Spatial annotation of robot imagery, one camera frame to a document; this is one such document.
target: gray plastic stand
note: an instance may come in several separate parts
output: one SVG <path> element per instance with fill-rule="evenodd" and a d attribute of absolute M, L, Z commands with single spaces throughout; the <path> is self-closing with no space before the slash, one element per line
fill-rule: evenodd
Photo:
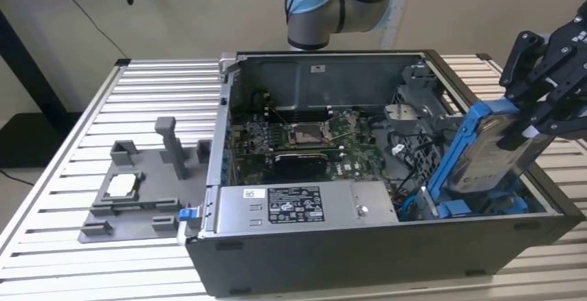
<path fill-rule="evenodd" d="M 182 148 L 171 117 L 158 118 L 155 131 L 164 150 L 138 150 L 127 140 L 112 146 L 112 164 L 78 238 L 82 243 L 175 237 L 179 210 L 204 201 L 210 141 Z M 123 195 L 108 193 L 118 175 L 135 176 Z"/>

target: blue latch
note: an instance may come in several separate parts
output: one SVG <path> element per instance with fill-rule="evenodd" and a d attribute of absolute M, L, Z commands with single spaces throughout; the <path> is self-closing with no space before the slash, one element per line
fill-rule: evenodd
<path fill-rule="evenodd" d="M 199 208 L 184 208 L 180 210 L 178 218 L 180 221 L 196 220 L 199 217 Z"/>
<path fill-rule="evenodd" d="M 442 219 L 464 216 L 471 213 L 471 209 L 468 208 L 466 201 L 462 199 L 442 202 L 436 206 L 436 209 Z"/>

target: metal frame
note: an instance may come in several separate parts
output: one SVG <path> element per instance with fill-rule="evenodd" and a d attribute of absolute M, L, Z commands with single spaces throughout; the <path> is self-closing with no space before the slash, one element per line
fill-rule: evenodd
<path fill-rule="evenodd" d="M 491 61 L 475 55 L 443 59 L 482 100 L 502 96 L 500 70 Z M 216 109 L 207 103 L 220 85 L 216 67 L 216 60 L 134 60 L 128 68 L 115 68 L 0 236 L 3 300 L 212 300 L 175 238 L 84 245 L 76 239 L 110 166 L 108 142 L 131 137 L 139 147 L 163 147 L 148 132 L 162 114 L 176 116 L 178 136 L 186 144 L 212 131 Z M 586 148 L 556 140 L 538 163 L 587 214 Z M 280 299 L 363 298 L 582 300 L 587 298 L 587 224 L 581 223 L 554 245 L 524 251 L 491 278 L 290 293 Z"/>

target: motherboard chip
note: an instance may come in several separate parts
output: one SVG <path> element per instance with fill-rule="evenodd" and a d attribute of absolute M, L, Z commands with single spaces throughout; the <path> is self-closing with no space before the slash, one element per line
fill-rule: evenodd
<path fill-rule="evenodd" d="M 322 134 L 320 123 L 306 123 L 292 125 L 292 141 L 298 144 L 322 143 L 324 136 Z"/>

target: barcode sticker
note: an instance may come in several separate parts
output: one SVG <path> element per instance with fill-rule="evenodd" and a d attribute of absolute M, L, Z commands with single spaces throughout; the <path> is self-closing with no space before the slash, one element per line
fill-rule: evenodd
<path fill-rule="evenodd" d="M 266 189 L 244 189 L 242 192 L 243 198 L 266 198 Z"/>

